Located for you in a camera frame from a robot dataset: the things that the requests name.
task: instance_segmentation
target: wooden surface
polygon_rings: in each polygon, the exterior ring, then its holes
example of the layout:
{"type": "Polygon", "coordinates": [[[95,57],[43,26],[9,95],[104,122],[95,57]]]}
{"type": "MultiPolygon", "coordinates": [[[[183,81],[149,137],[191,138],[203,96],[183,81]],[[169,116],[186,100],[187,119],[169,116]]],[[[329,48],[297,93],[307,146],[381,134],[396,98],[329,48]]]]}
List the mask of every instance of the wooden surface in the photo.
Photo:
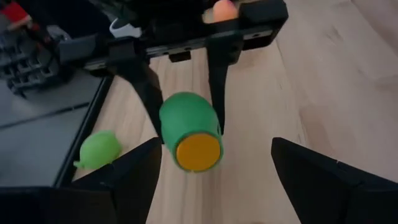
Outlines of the wooden surface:
{"type": "MultiPolygon", "coordinates": [[[[164,149],[148,223],[300,223],[271,159],[276,136],[398,182],[398,0],[285,1],[290,18],[277,40],[229,69],[220,165],[188,174],[164,149]]],[[[205,56],[152,61],[164,98],[210,99],[205,56]]],[[[155,136],[119,78],[95,129],[115,130],[124,152],[155,136]]]]}

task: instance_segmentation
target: wooden table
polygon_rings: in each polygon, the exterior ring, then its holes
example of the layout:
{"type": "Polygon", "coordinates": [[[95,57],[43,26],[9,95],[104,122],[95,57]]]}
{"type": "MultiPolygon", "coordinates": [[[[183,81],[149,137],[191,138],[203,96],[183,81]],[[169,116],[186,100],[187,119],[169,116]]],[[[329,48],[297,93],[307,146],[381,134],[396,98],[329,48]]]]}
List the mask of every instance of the wooden table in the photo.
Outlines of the wooden table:
{"type": "MultiPolygon", "coordinates": [[[[223,160],[189,174],[164,149],[148,223],[300,223],[271,159],[276,136],[398,182],[398,0],[285,1],[290,19],[277,40],[230,67],[223,160]]],[[[164,98],[193,91],[210,99],[205,51],[192,53],[186,62],[152,61],[164,98]]],[[[124,152],[155,136],[120,78],[100,129],[114,130],[124,152]]]]}

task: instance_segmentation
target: green cylindrical object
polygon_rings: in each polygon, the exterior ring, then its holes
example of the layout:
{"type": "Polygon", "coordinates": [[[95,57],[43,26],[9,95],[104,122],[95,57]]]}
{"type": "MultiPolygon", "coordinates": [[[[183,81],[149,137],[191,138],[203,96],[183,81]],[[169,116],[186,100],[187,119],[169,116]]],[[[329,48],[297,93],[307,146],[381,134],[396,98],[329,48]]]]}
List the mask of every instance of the green cylindrical object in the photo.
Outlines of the green cylindrical object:
{"type": "Polygon", "coordinates": [[[204,171],[223,155],[217,114],[203,97],[180,92],[160,109],[162,135],[174,161],[185,170],[204,171]]]}
{"type": "Polygon", "coordinates": [[[80,147],[80,161],[73,165],[85,169],[99,169],[112,163],[122,151],[122,145],[112,131],[98,131],[85,139],[80,147]]]}

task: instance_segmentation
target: orange ball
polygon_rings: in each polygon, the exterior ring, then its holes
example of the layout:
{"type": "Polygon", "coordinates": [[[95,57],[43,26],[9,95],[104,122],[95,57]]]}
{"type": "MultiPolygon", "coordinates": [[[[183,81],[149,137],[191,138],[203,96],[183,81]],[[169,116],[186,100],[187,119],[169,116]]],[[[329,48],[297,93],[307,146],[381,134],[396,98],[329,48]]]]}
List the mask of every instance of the orange ball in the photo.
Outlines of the orange ball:
{"type": "Polygon", "coordinates": [[[230,0],[219,0],[213,6],[214,22],[238,18],[238,9],[230,0]]]}

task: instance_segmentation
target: green toy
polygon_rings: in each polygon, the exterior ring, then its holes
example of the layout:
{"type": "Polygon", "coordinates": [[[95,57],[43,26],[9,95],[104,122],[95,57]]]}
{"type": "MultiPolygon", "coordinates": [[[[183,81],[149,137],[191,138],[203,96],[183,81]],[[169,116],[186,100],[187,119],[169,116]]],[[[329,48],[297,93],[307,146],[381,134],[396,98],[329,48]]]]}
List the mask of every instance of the green toy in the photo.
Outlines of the green toy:
{"type": "Polygon", "coordinates": [[[163,140],[178,166],[201,172],[220,161],[220,125],[206,99],[194,93],[176,93],[164,101],[159,114],[163,140]]]}
{"type": "Polygon", "coordinates": [[[80,148],[80,161],[73,165],[84,169],[99,169],[112,163],[122,151],[122,145],[112,131],[99,131],[88,136],[80,148]]]}

